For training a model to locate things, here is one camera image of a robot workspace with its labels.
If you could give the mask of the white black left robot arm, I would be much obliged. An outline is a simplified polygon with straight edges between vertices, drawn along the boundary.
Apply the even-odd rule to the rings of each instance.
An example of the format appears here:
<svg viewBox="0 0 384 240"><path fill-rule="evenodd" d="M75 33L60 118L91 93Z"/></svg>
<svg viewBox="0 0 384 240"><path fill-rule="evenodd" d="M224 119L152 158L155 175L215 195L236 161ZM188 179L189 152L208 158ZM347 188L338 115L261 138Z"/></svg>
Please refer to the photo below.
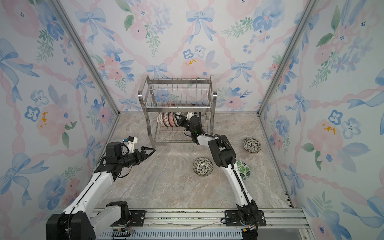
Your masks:
<svg viewBox="0 0 384 240"><path fill-rule="evenodd" d="M124 168L139 165L156 150L135 149L136 138L106 145L103 156L89 183L80 195L60 214L50 216L46 224L48 240L96 240L114 223L126 225L130 212L126 202L108 204L96 217L92 213L105 191L119 178Z"/></svg>

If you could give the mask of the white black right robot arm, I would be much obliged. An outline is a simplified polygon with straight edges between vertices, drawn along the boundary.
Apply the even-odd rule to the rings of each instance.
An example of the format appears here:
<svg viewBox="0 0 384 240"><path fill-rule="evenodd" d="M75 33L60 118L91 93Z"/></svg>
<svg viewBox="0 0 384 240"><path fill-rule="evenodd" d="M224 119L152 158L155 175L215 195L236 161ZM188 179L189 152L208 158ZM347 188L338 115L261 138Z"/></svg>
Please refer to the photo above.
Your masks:
<svg viewBox="0 0 384 240"><path fill-rule="evenodd" d="M239 221L245 226L243 231L244 240L256 240L259 235L259 227L264 225L263 211L259 210L256 201L247 190L240 176L236 164L236 152L225 135L209 135L202 128L200 117L195 115L189 119L183 115L176 115L177 125L190 132L193 143L210 149L215 164L226 175L231 189L234 192Z"/></svg>

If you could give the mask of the black floral pattern bowl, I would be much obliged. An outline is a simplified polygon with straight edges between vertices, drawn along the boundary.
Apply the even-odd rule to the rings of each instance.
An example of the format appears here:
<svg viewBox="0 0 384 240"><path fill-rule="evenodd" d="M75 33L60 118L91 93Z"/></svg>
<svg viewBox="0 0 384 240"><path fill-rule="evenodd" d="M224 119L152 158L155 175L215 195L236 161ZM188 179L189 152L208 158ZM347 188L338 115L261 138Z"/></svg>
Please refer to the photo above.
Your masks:
<svg viewBox="0 0 384 240"><path fill-rule="evenodd" d="M168 113L168 121L169 121L169 124L171 127L175 127L176 124L174 122L174 118L173 118L173 113L172 112L169 112Z"/></svg>

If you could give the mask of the red diamond pattern bowl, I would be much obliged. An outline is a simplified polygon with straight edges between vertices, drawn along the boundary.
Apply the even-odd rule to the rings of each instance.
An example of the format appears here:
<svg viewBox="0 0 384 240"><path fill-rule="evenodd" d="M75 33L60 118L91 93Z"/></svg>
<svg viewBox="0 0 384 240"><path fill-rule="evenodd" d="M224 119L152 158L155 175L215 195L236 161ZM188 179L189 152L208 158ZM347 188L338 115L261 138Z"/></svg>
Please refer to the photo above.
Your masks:
<svg viewBox="0 0 384 240"><path fill-rule="evenodd" d="M165 127L170 127L168 113L162 113L162 119Z"/></svg>

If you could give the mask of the green white patterned bowl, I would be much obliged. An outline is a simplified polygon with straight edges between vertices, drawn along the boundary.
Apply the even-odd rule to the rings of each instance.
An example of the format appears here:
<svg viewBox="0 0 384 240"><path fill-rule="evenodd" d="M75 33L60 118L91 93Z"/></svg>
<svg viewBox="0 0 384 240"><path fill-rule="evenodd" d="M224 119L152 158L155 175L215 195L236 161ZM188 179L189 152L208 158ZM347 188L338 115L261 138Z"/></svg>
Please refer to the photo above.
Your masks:
<svg viewBox="0 0 384 240"><path fill-rule="evenodd" d="M179 117L181 115L181 112L176 112L173 114L173 120L174 120L174 123L176 125L176 127L179 127Z"/></svg>

